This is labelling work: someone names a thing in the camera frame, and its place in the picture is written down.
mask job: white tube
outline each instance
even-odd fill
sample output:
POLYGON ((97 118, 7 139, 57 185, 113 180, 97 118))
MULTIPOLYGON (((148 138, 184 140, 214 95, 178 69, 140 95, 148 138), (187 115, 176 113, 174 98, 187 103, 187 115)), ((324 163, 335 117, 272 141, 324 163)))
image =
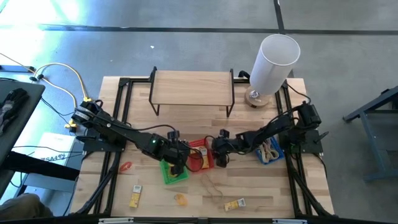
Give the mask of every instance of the white tube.
POLYGON ((274 94, 299 57, 300 47, 293 38, 282 34, 266 37, 250 74, 250 85, 262 95, 274 94))

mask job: floor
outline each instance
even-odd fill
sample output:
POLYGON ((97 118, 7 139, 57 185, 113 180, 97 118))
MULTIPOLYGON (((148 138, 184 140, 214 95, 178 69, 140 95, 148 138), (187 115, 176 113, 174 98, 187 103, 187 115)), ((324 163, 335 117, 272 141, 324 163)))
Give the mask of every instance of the floor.
MULTIPOLYGON (((291 30, 398 30, 395 0, 280 0, 284 27, 291 30)), ((0 13, 0 51, 25 65, 63 62, 77 69, 88 90, 98 96, 105 75, 149 75, 162 70, 251 71, 266 33, 208 32, 78 32, 42 31, 32 24, 114 27, 193 27, 278 29, 273 0, 119 0, 7 1, 0 13)), ((294 76, 305 79, 307 91, 322 118, 331 198, 338 216, 396 222, 397 179, 363 181, 376 170, 359 121, 342 116, 398 84, 396 35, 291 35, 302 49, 294 76)), ((0 64, 11 64, 0 58, 0 64)), ((52 82, 82 99, 71 71, 49 67, 52 82)), ((0 73, 0 76, 17 77, 0 73)), ((73 109, 68 95, 46 85, 44 98, 62 113, 73 109)), ((35 144, 44 131, 68 134, 63 121, 44 105, 24 131, 35 144)), ((68 195, 47 196, 61 215, 68 195)))

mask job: blue basket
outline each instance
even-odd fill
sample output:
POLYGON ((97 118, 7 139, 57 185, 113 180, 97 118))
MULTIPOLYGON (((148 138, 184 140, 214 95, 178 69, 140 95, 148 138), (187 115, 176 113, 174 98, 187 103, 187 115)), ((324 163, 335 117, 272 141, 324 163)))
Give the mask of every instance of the blue basket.
POLYGON ((260 162, 264 165, 271 164, 279 159, 283 159, 285 157, 284 152, 280 149, 278 142, 274 137, 271 137, 271 147, 274 148, 278 153, 279 157, 277 159, 270 160, 269 162, 263 162, 260 149, 256 149, 257 158, 259 158, 260 162))

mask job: red basket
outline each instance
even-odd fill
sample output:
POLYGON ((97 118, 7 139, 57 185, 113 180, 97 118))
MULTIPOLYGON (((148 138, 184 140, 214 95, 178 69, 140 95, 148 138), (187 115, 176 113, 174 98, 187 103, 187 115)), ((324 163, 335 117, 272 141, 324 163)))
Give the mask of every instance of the red basket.
MULTIPOLYGON (((209 168, 202 168, 199 171, 196 171, 195 173, 203 172, 205 170, 208 170, 208 169, 211 169, 214 167, 212 151, 209 150, 207 141, 205 139, 200 139, 200 140, 189 142, 189 146, 190 147, 204 146, 207 150, 207 159, 209 161, 209 168)), ((191 154, 192 157, 188 157, 188 165, 189 165, 189 168, 191 168, 191 170, 198 170, 201 166, 201 159, 195 159, 194 155, 197 155, 197 153, 191 154)))

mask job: white cable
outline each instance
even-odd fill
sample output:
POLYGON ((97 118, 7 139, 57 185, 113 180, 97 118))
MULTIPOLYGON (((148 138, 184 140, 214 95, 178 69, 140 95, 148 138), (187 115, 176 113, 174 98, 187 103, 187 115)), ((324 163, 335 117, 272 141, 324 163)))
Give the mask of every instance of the white cable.
MULTIPOLYGON (((13 62, 19 64, 20 66, 22 66, 22 67, 25 68, 26 70, 32 72, 32 73, 34 74, 33 77, 36 77, 36 75, 38 74, 39 70, 44 69, 45 67, 48 67, 48 66, 50 66, 50 65, 62 65, 62 66, 64 66, 64 67, 67 67, 67 68, 69 68, 70 70, 72 70, 72 71, 76 74, 76 76, 78 77, 78 79, 79 79, 79 81, 80 81, 80 86, 81 86, 81 90, 82 90, 82 92, 83 92, 83 97, 84 97, 83 100, 88 99, 87 94, 86 94, 86 90, 85 90, 84 85, 83 85, 83 80, 81 79, 80 74, 79 74, 74 68, 72 68, 71 66, 69 66, 69 65, 67 65, 67 64, 64 64, 64 63, 54 62, 54 63, 48 63, 48 64, 46 64, 46 65, 43 65, 43 66, 41 66, 40 68, 38 68, 36 71, 33 71, 33 70, 31 70, 30 68, 24 66, 23 64, 17 62, 16 60, 14 60, 14 59, 8 57, 7 55, 4 55, 4 54, 2 54, 2 53, 0 53, 0 55, 2 55, 2 56, 4 56, 4 57, 8 58, 9 60, 11 60, 11 61, 13 61, 13 62)), ((77 105, 76 105, 76 98, 73 96, 73 94, 71 94, 68 90, 66 90, 66 89, 64 89, 64 88, 62 88, 62 87, 60 87, 60 86, 57 86, 57 85, 51 83, 51 82, 48 81, 46 78, 42 78, 42 79, 43 79, 45 82, 47 82, 49 85, 51 85, 51 86, 53 86, 53 87, 55 87, 55 88, 57 88, 57 89, 59 89, 59 90, 62 90, 62 91, 64 91, 65 93, 68 93, 68 94, 72 97, 72 99, 73 99, 73 105, 74 105, 74 107, 75 107, 75 108, 77 107, 77 105)))
POLYGON ((71 66, 69 66, 69 65, 67 65, 67 64, 58 63, 58 62, 48 63, 48 64, 43 65, 43 66, 41 66, 40 68, 38 68, 38 69, 36 70, 36 72, 34 72, 34 75, 33 75, 33 76, 36 77, 36 75, 37 75, 37 73, 39 72, 39 70, 41 70, 41 69, 43 69, 43 68, 45 68, 45 67, 48 67, 48 66, 50 66, 50 65, 62 65, 62 66, 65 66, 65 67, 69 68, 70 70, 72 70, 72 71, 76 74, 76 76, 78 77, 78 79, 79 79, 79 81, 80 81, 80 86, 81 86, 81 90, 82 90, 82 92, 83 92, 83 97, 84 97, 84 98, 87 98, 86 91, 85 91, 85 88, 84 88, 84 86, 83 86, 83 81, 81 80, 80 74, 79 74, 75 69, 73 69, 71 66))
POLYGON ((53 87, 55 87, 55 88, 57 88, 57 89, 59 89, 59 90, 62 90, 62 91, 64 91, 65 93, 68 93, 68 94, 72 97, 72 99, 73 99, 73 105, 74 105, 74 107, 75 107, 75 108, 77 107, 75 97, 74 97, 68 90, 66 90, 66 89, 64 89, 64 88, 62 88, 62 87, 59 87, 59 86, 57 86, 57 85, 54 85, 53 83, 51 83, 50 81, 48 81, 46 78, 42 78, 42 79, 43 79, 45 82, 47 82, 48 84, 52 85, 53 87))

